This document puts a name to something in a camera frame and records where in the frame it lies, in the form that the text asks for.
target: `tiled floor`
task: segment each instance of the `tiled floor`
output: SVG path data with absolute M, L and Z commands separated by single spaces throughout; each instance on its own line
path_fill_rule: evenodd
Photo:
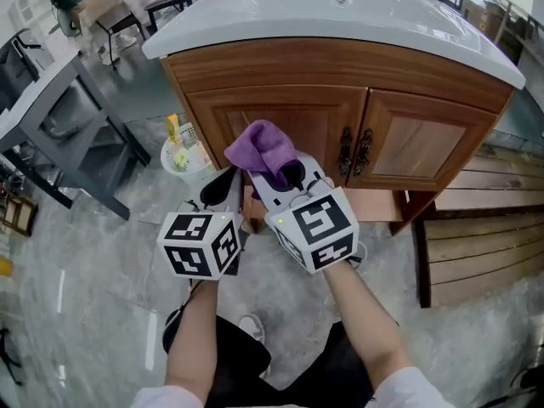
M 23 356 L 20 406 L 128 406 L 139 388 L 162 382 L 162 326 L 185 286 L 155 241 L 187 189 L 160 166 L 163 121 L 129 126 L 153 161 L 119 191 L 128 222 L 83 193 L 70 211 L 41 197 L 32 238 L 13 241 L 15 273 L 1 281 L 0 317 Z M 411 232 L 392 238 L 385 225 L 361 227 L 368 259 L 359 271 L 429 379 L 458 407 L 502 395 L 535 352 L 526 340 L 530 316 L 544 312 L 544 277 L 458 308 L 421 310 Z M 266 326 L 269 381 L 278 388 L 311 364 L 337 319 L 322 276 L 305 273 L 267 230 L 250 237 L 240 274 L 221 281 L 219 313 L 236 321 L 246 312 Z

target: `cabinet handle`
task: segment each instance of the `cabinet handle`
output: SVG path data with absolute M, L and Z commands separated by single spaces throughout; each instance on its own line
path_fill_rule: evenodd
M 357 155 L 357 163 L 355 163 L 354 176 L 359 176 L 368 165 L 368 152 L 372 145 L 372 137 L 374 132 L 367 128 L 363 133 L 363 138 L 360 141 L 359 154 Z
M 349 167 L 351 166 L 351 141 L 353 140 L 353 137 L 351 136 L 351 128 L 346 127 L 343 130 L 342 138 L 340 139 L 340 143 L 342 144 L 342 148 L 340 149 L 340 156 L 338 157 L 338 171 L 340 171 L 340 175 L 342 177 L 345 177 L 349 173 Z

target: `white sink basin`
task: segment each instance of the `white sink basin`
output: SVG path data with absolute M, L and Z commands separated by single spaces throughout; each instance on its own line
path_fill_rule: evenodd
M 414 48 L 472 66 L 516 88 L 513 63 L 437 0 L 199 0 L 160 29 L 148 59 L 263 37 L 338 37 Z

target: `wooden bench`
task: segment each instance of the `wooden bench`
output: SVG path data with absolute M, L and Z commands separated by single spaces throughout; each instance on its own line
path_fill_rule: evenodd
M 416 222 L 422 307 L 544 269 L 544 160 L 484 147 Z

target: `cabinet door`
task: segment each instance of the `cabinet door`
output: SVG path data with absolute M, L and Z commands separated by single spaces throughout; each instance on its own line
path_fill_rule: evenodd
M 441 190 L 496 118 L 442 99 L 372 89 L 348 187 Z
M 293 142 L 297 150 L 313 156 L 325 174 L 344 185 L 338 158 L 345 128 L 352 135 L 348 159 L 360 128 L 366 88 L 344 86 L 252 86 L 188 93 L 195 119 L 219 166 L 230 163 L 224 150 L 251 123 L 259 119 L 273 122 Z

